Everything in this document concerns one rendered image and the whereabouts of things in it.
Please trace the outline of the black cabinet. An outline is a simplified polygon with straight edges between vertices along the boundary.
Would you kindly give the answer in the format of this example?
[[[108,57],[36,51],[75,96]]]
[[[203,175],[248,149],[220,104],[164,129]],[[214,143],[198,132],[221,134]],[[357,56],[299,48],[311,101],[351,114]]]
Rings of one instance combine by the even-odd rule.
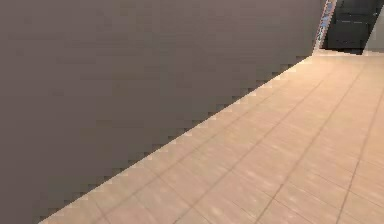
[[[337,0],[322,48],[361,55],[384,0]]]

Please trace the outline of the framed blue wall picture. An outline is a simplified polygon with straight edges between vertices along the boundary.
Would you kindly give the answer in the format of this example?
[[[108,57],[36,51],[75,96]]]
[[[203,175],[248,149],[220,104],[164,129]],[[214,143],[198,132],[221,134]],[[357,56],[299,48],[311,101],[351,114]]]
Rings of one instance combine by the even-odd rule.
[[[324,4],[324,8],[320,17],[320,22],[318,26],[318,30],[316,33],[314,50],[318,50],[321,48],[324,38],[326,36],[327,29],[329,27],[335,5],[337,0],[326,0]]]

